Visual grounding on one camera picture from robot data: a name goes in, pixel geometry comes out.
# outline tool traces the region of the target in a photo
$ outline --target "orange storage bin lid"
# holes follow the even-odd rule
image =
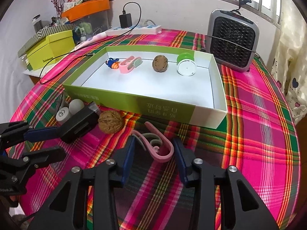
[[[64,13],[62,17],[66,17],[70,22],[81,19],[85,16],[110,9],[109,0],[92,0],[88,2],[81,3]]]

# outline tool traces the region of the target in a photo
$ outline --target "white wall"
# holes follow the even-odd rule
[[[14,0],[0,21],[0,123],[10,121],[33,87],[17,52],[35,34],[31,19],[38,14],[51,22],[56,10],[50,0]]]
[[[163,28],[186,30],[199,34],[207,34],[210,14],[215,9],[232,10],[238,7],[232,3],[221,0],[113,0],[112,11],[109,13],[112,26],[119,26],[119,15],[125,3],[134,1],[141,5],[142,18],[151,19]],[[139,7],[129,4],[125,7],[126,13],[131,13],[132,21],[136,23],[139,19]],[[254,21],[260,31],[257,52],[265,64],[274,43],[275,32],[278,30],[270,22],[260,16],[241,9],[243,16]]]

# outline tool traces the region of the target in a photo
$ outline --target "floral curtain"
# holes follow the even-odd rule
[[[307,114],[307,24],[292,0],[282,0],[281,36],[272,75],[297,124]]]

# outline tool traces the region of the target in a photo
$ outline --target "heater grille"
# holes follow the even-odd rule
[[[249,50],[253,50],[256,39],[256,33],[252,28],[225,17],[215,19],[212,36],[231,41]],[[237,67],[246,67],[253,53],[221,39],[211,39],[210,53],[215,58]]]

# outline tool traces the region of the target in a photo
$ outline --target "white bottle cap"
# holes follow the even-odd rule
[[[56,120],[61,124],[64,124],[68,119],[70,119],[70,117],[71,114],[67,107],[59,109],[58,113],[56,114]]]
[[[192,60],[185,59],[178,63],[177,70],[183,76],[192,76],[196,72],[196,64]]]
[[[84,103],[80,99],[74,99],[72,102],[69,104],[69,112],[74,115],[78,111],[84,108]]]

